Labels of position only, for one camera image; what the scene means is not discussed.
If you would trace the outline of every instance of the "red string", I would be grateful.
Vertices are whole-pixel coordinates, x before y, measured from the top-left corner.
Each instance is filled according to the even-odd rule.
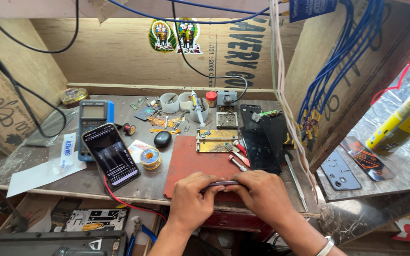
[[[393,87],[388,87],[384,90],[381,90],[379,92],[377,92],[374,96],[373,99],[371,100],[371,106],[373,106],[374,103],[376,103],[381,97],[382,95],[384,95],[384,93],[386,93],[388,90],[392,90],[392,89],[397,89],[399,90],[401,87],[401,84],[403,83],[403,78],[406,75],[407,71],[410,68],[410,61],[407,63],[407,66],[403,69],[403,71],[400,74],[400,79],[398,80],[398,84],[396,86]]]
[[[133,205],[130,205],[130,204],[128,204],[128,203],[125,203],[125,202],[121,201],[119,198],[117,198],[117,197],[112,193],[112,191],[111,191],[110,188],[108,187],[105,174],[103,174],[103,177],[104,177],[105,187],[106,187],[107,191],[112,195],[113,199],[115,199],[115,201],[117,201],[117,202],[119,202],[119,203],[122,203],[122,204],[125,205],[125,206],[134,208],[134,209],[138,209],[138,210],[142,210],[142,211],[146,211],[146,212],[151,212],[151,213],[157,214],[157,215],[161,216],[161,217],[165,220],[165,222],[167,222],[167,219],[166,219],[162,214],[160,214],[160,213],[158,213],[158,212],[150,211],[150,210],[146,210],[146,209],[142,209],[142,208],[139,208],[139,207],[136,207],[136,206],[133,206]]]

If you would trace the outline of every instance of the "hand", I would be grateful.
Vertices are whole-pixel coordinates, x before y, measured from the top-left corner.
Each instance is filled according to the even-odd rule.
[[[246,171],[233,175],[242,185],[227,185],[225,192],[237,193],[257,217],[274,227],[276,222],[298,214],[293,208],[281,178],[262,170]]]
[[[213,213],[214,195],[225,186],[211,186],[202,195],[200,190],[212,182],[223,181],[215,175],[196,172],[175,183],[167,224],[188,236]]]

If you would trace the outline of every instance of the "workbench surface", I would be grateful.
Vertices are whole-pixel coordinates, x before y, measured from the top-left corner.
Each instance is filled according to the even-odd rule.
[[[390,86],[395,86],[395,79]],[[410,69],[405,76],[405,82],[400,90],[392,90],[400,100],[405,101],[410,96]],[[402,104],[395,96],[386,92],[373,107],[360,119],[347,136],[355,136],[361,143],[375,132],[387,118]],[[358,190],[336,191],[331,186],[321,168],[317,170],[322,191],[327,202],[343,201],[349,199],[397,194],[410,191],[410,140],[398,148],[390,156],[379,156],[378,158],[395,174],[396,177],[384,181],[375,182],[367,175],[360,166],[346,153],[344,148],[338,146],[338,153],[344,159],[350,170],[362,185]]]
[[[153,128],[149,121],[142,121],[135,118],[134,115],[138,110],[134,110],[130,107],[130,103],[137,103],[140,96],[115,96],[115,95],[91,95],[91,99],[108,99],[115,103],[115,123],[124,124],[130,123],[137,127],[137,131],[131,137],[123,135],[123,139],[127,146],[129,146],[134,140],[140,140],[150,145],[153,144],[153,139],[157,133],[150,133],[149,130]],[[260,105],[262,110],[269,111],[273,109],[281,109],[280,105],[276,101],[249,101],[241,100],[238,102],[236,112],[238,114],[238,123],[242,126],[242,118],[240,114],[240,104],[255,104]],[[169,115],[169,118],[180,117],[183,112],[179,110],[177,113]],[[174,134],[172,140],[178,135],[190,135],[196,136],[196,129],[199,126],[191,120],[190,114],[186,114],[185,117],[189,119],[189,123],[181,123],[179,126],[181,132]],[[205,121],[208,125],[206,129],[216,129],[216,108],[210,108],[210,114]],[[183,131],[185,126],[189,126],[188,132]],[[72,121],[66,126],[65,130],[60,134],[68,134],[72,132],[78,132],[78,114],[74,116]],[[172,150],[174,147],[174,141],[172,141],[168,147],[160,149],[162,163],[154,170],[145,170],[141,164],[137,164],[141,175],[134,181],[128,183],[115,192],[120,199],[128,202],[140,202],[157,205],[169,205],[170,200],[163,195],[163,189],[165,179],[167,177],[168,166],[170,158],[172,156]],[[293,182],[292,175],[287,166],[282,167],[281,178],[284,181],[286,189],[288,191],[290,200],[293,203],[295,209],[304,216],[319,217],[319,211],[314,199],[314,195],[311,189],[311,185],[308,182],[306,175],[301,171],[298,161],[296,160],[296,154],[294,150],[291,151],[294,156],[293,168],[297,174],[300,185],[305,194],[305,199],[308,207],[308,212],[305,212],[303,205],[297,195],[295,184]],[[12,173],[26,170],[33,166],[42,164],[48,160],[49,148],[39,147],[25,147],[20,146],[9,157],[0,160],[0,189],[8,189],[10,177]],[[32,189],[30,192],[40,194],[51,195],[63,195],[63,196],[76,196],[83,198],[96,198],[96,199],[108,199],[110,198],[104,193],[103,187],[100,183],[98,171],[95,163],[88,162],[88,167],[84,170],[76,172],[68,177],[57,180],[53,183],[45,186]],[[238,211],[249,212],[242,202],[215,202],[215,210],[226,211]]]

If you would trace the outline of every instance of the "bundle of blue wires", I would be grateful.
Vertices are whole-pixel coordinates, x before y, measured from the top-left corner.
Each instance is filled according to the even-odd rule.
[[[318,113],[322,115],[324,107],[326,106],[328,99],[332,95],[332,92],[335,89],[336,85],[341,81],[347,71],[356,63],[356,61],[361,57],[366,49],[372,44],[382,25],[384,11],[383,1],[369,0],[368,6],[364,14],[362,15],[360,22],[357,24],[353,31],[353,4],[350,0],[340,0],[339,2],[346,7],[345,25],[343,26],[343,30],[341,31],[338,42],[336,43],[336,46],[332,51],[332,54],[330,55],[327,63],[322,67],[307,90],[306,96],[302,102],[302,106],[298,114],[297,122],[299,124],[306,122],[311,116],[313,110],[318,111]],[[330,84],[324,98],[322,99],[322,104],[319,106],[319,102],[325,92],[325,86],[327,85],[328,80],[331,78],[335,68],[345,58],[348,58],[348,60],[340,69],[336,78]]]
[[[166,19],[166,18],[162,18],[162,17],[156,17],[156,16],[153,16],[151,14],[142,13],[141,11],[138,11],[136,9],[132,9],[132,8],[127,7],[127,6],[125,6],[121,3],[118,3],[115,0],[108,0],[108,1],[115,4],[115,5],[118,5],[119,7],[123,8],[123,9],[126,9],[128,11],[131,11],[133,13],[136,13],[136,14],[139,14],[141,16],[148,17],[148,18],[153,18],[153,19],[156,19],[156,20],[163,20],[163,21],[170,21],[170,22],[184,22],[184,20]],[[186,5],[194,5],[194,6],[210,8],[210,9],[218,9],[218,10],[225,10],[225,11],[231,11],[231,12],[240,12],[240,13],[252,14],[251,16],[248,16],[248,17],[242,18],[242,19],[238,19],[238,20],[227,20],[227,21],[188,20],[188,23],[209,24],[209,25],[213,25],[213,24],[230,24],[230,23],[236,23],[236,22],[240,22],[240,21],[244,21],[244,20],[249,20],[249,19],[252,19],[252,18],[254,18],[256,16],[259,16],[259,15],[270,15],[268,13],[264,13],[264,12],[268,11],[269,7],[265,8],[265,9],[259,11],[259,12],[253,12],[253,11],[246,11],[246,10],[239,10],[239,9],[229,9],[229,8],[224,8],[224,7],[217,7],[217,6],[212,6],[212,5],[191,3],[191,2],[188,2],[188,1],[184,1],[184,0],[167,0],[167,1],[182,3],[182,4],[186,4]]]

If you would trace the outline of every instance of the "blue handled pliers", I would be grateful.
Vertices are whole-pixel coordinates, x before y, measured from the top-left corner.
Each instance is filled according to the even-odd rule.
[[[156,242],[157,237],[154,235],[153,232],[151,232],[150,229],[145,227],[144,224],[140,223],[140,220],[134,221],[134,232],[131,234],[131,239],[129,240],[129,245],[128,245],[128,252],[126,253],[126,256],[131,256],[132,255],[132,250],[134,249],[134,244],[135,244],[135,235],[137,234],[137,231],[141,230],[143,233],[147,234],[153,242]]]

